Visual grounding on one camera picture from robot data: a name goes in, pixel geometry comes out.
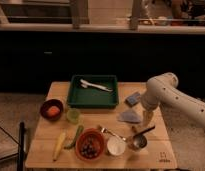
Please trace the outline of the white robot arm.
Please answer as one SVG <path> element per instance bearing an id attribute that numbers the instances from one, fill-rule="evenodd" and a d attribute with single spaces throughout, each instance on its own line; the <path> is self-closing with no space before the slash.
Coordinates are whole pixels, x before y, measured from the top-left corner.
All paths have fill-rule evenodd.
<path id="1" fill-rule="evenodd" d="M 178 83 L 177 76 L 171 72 L 150 78 L 146 82 L 146 91 L 141 96 L 143 108 L 153 111 L 160 102 L 166 103 L 182 111 L 205 131 L 205 102 L 179 91 Z"/>

